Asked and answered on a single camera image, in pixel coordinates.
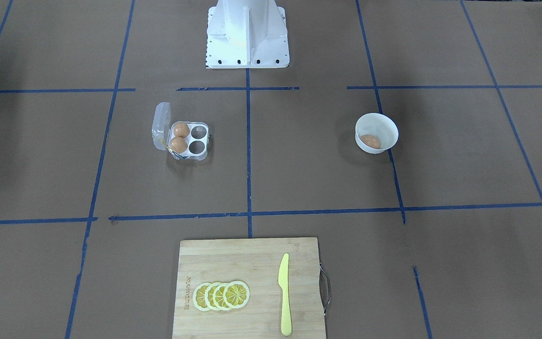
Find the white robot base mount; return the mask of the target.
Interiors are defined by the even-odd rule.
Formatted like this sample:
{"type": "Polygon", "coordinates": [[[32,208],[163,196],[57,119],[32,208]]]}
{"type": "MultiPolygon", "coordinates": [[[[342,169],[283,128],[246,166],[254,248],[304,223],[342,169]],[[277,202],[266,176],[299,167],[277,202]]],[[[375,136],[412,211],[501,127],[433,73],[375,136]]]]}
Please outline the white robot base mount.
{"type": "Polygon", "coordinates": [[[286,12],[274,0],[219,0],[208,9],[205,67],[289,67],[286,12]]]}

